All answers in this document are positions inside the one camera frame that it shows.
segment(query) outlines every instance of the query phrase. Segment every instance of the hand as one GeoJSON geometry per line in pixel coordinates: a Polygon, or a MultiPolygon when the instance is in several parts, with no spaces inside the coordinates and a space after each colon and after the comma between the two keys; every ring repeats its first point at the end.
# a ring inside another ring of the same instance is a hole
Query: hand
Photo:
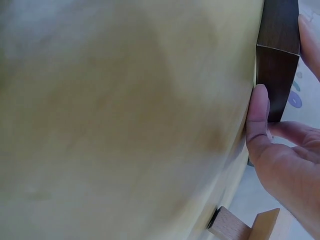
{"type": "MultiPolygon", "coordinates": [[[[305,17],[299,16],[302,59],[320,79],[320,44],[305,17]]],[[[315,238],[320,239],[320,130],[298,122],[268,125],[268,92],[257,85],[252,93],[247,120],[249,157],[263,187],[280,201],[315,238]],[[274,136],[296,144],[273,144],[274,136]]]]}

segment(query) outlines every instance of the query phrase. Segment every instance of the light wooden block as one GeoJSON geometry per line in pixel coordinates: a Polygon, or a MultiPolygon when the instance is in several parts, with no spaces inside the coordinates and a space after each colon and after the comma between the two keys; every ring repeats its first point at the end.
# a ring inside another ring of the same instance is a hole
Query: light wooden block
{"type": "Polygon", "coordinates": [[[276,208],[259,213],[250,228],[222,206],[208,230],[221,240],[285,240],[291,222],[288,211],[276,208]]]}

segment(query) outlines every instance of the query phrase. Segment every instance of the beige surface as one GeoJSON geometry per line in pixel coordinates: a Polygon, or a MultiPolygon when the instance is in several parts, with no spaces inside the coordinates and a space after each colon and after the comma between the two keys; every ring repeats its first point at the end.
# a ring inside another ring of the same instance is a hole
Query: beige surface
{"type": "Polygon", "coordinates": [[[4,2],[1,239],[208,237],[262,0],[4,2]]]}

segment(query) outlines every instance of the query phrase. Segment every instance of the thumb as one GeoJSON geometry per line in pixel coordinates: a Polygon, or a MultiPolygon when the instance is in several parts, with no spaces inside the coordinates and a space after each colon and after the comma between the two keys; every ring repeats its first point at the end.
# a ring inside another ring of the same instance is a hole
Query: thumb
{"type": "Polygon", "coordinates": [[[272,145],[267,136],[269,98],[264,85],[258,84],[251,95],[246,117],[246,146],[253,164],[272,145]]]}
{"type": "Polygon", "coordinates": [[[315,28],[303,15],[299,15],[298,23],[302,59],[320,81],[320,42],[317,40],[315,28]]]}

